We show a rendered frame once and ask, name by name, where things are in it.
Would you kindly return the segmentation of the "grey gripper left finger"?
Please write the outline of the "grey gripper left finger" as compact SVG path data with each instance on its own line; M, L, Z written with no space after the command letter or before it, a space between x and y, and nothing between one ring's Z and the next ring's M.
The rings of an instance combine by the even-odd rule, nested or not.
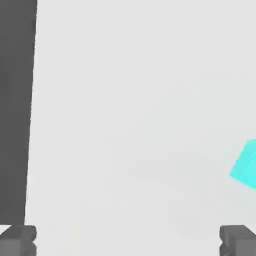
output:
M0 256L37 256L34 225L12 225L0 234Z

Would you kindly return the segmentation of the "small cyan cube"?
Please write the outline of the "small cyan cube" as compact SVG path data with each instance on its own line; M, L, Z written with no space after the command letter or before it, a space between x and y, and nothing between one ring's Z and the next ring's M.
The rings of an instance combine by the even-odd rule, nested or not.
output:
M250 139L245 143L229 176L256 190L256 138Z

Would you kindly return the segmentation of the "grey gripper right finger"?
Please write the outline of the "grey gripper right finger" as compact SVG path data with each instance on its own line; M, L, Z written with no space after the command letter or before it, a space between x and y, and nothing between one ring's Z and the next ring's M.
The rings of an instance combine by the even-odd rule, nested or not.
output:
M256 256L256 234L245 225L222 225L219 256Z

